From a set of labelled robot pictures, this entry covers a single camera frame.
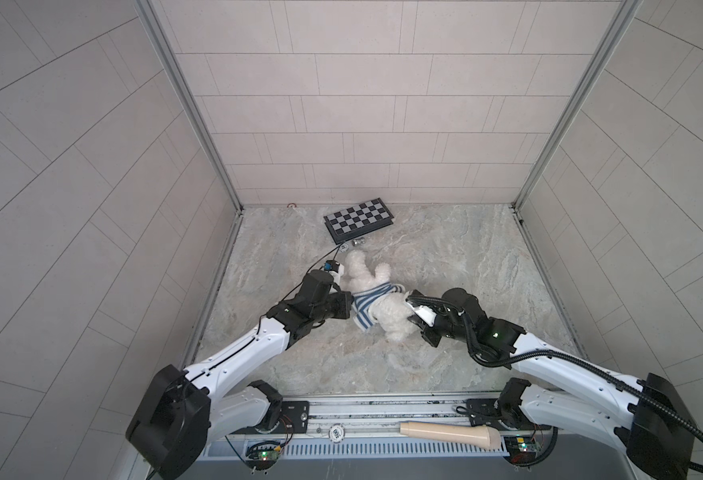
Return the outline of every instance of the white plush toy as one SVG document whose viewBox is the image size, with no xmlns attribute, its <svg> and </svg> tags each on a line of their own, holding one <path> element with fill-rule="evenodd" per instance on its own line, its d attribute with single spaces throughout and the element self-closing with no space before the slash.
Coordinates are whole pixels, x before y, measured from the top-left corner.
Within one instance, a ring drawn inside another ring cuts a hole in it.
<svg viewBox="0 0 703 480">
<path fill-rule="evenodd" d="M 418 330 L 414 323 L 407 320 L 408 316 L 413 315 L 413 310 L 405 304 L 404 287 L 390 282 L 389 264 L 378 264 L 373 276 L 367 269 L 365 253 L 361 250 L 351 251 L 344 264 L 349 278 L 346 288 L 355 297 L 354 320 L 363 331 L 379 323 L 388 340 L 401 342 Z"/>
</svg>

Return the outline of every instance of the tiled wall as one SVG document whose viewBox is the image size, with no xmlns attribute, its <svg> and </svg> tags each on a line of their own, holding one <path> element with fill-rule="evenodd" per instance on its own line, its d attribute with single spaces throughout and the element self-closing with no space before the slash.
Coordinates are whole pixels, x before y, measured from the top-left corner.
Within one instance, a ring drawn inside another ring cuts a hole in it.
<svg viewBox="0 0 703 480">
<path fill-rule="evenodd" d="M 645 0 L 522 217 L 591 360 L 703 428 L 703 0 Z"/>
<path fill-rule="evenodd" d="M 0 0 L 1 479 L 108 477 L 233 214 L 130 0 Z"/>
<path fill-rule="evenodd" d="M 513 200 L 617 2 L 154 0 L 245 204 Z"/>
</svg>

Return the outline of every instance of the robotic arm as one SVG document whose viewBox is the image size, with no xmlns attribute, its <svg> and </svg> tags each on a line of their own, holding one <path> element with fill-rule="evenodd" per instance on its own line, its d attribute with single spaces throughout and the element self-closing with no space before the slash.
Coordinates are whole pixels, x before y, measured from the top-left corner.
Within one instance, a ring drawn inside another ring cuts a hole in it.
<svg viewBox="0 0 703 480">
<path fill-rule="evenodd" d="M 353 297 L 338 286 L 343 273 L 343 265 L 327 261 L 304 276 L 295 297 L 273 306 L 231 345 L 183 372 L 166 366 L 154 376 L 126 437 L 163 480 L 174 480 L 191 466 L 208 439 L 246 426 L 268 432 L 276 425 L 282 397 L 268 383 L 229 391 L 326 319 L 350 317 Z M 624 452 L 654 478 L 681 480 L 688 468 L 703 472 L 690 462 L 693 441 L 703 442 L 703 433 L 664 378 L 651 373 L 637 379 L 570 356 L 521 326 L 487 316 L 463 289 L 441 298 L 414 291 L 407 302 L 414 311 L 409 320 L 432 346 L 442 337 L 463 341 L 482 366 L 514 368 L 563 389 L 510 379 L 489 418 L 510 428 L 548 425 L 594 438 Z"/>
</svg>

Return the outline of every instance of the gray marble surface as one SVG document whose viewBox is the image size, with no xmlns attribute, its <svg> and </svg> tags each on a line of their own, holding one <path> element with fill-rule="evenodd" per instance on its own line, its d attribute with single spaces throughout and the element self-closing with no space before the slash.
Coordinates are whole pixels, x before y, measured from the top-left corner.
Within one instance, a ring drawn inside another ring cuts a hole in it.
<svg viewBox="0 0 703 480">
<path fill-rule="evenodd" d="M 334 244 L 322 216 L 337 206 L 249 208 L 231 263 L 202 337 L 197 358 L 226 346 L 300 281 L 308 266 Z M 392 266 L 391 278 L 408 290 L 441 296 L 459 286 L 477 296 L 489 316 L 519 323 L 577 353 L 506 205 L 392 206 L 395 224 L 366 235 L 367 265 Z M 342 263 L 345 254 L 338 254 Z M 328 320 L 289 350 L 255 370 L 283 395 L 502 389 L 512 371 L 484 369 L 464 343 L 438 348 L 418 332 L 402 343 L 374 326 Z"/>
</svg>

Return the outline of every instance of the black and white checkered pattern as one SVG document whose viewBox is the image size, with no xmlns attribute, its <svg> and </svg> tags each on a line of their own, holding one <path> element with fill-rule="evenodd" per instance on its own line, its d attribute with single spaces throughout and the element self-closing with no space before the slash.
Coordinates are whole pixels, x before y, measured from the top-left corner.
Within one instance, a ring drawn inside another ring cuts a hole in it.
<svg viewBox="0 0 703 480">
<path fill-rule="evenodd" d="M 393 216 L 380 198 L 350 206 L 325 216 L 327 229 L 336 243 L 391 225 Z"/>
</svg>

